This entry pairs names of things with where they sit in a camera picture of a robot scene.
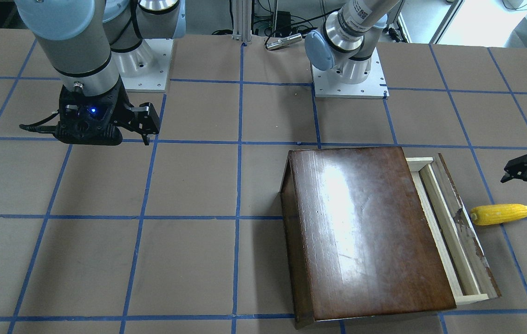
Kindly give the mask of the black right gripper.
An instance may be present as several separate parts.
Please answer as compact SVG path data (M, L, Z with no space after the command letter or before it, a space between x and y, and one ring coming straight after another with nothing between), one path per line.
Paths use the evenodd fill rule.
M62 86L58 100L59 121L54 136L76 145L116 146L123 141L120 129L138 133L144 145L158 135L161 121L152 103L132 107L122 79L107 92L85 96Z

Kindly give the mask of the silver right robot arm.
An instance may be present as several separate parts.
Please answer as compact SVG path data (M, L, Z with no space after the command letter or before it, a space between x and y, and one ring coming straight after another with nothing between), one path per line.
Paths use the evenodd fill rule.
M72 145L116 146L121 129L144 145L161 121L154 105L134 106L124 78L157 64L149 39L186 32L183 0L17 0L20 18L59 74L58 108L20 129Z

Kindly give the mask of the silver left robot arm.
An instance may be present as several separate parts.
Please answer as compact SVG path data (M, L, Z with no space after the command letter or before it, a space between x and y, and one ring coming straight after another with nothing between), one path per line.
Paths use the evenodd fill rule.
M329 71L348 60L368 60L376 42L366 42L372 28L384 29L379 21L397 4L395 0L350 0L329 13L324 25L305 38L306 56L315 68ZM527 154L511 159L504 167L501 182L519 179L527 182Z

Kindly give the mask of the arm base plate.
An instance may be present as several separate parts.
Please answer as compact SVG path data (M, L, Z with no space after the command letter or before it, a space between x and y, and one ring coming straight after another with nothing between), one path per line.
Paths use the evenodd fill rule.
M112 53L127 92L165 93L174 40L145 39L133 51Z
M387 99L390 97L377 48L369 59L344 63L327 71L311 66L316 97Z

